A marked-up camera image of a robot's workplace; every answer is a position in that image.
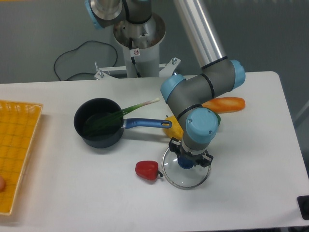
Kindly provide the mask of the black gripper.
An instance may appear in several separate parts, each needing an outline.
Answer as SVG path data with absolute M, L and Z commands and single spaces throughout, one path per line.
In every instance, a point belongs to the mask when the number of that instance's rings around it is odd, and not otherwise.
M 196 163 L 201 167 L 208 167 L 213 161 L 213 156 L 205 149 L 193 150 L 184 141 L 174 137 L 169 142 L 169 149 L 178 157 L 178 163 Z

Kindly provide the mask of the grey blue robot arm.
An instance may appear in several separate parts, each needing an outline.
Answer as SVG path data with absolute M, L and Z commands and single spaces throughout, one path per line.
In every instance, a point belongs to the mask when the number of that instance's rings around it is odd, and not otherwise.
M 206 148 L 218 122 L 202 104 L 241 86 L 245 70 L 226 56 L 202 1 L 176 0 L 174 4 L 202 72 L 191 79 L 175 74 L 161 85 L 161 94 L 183 129 L 183 138 L 172 139 L 169 149 L 184 169 L 207 167 L 212 157 Z M 113 26 L 129 78 L 159 75 L 159 44 L 166 29 L 149 0 L 87 0 L 85 6 L 96 27 Z

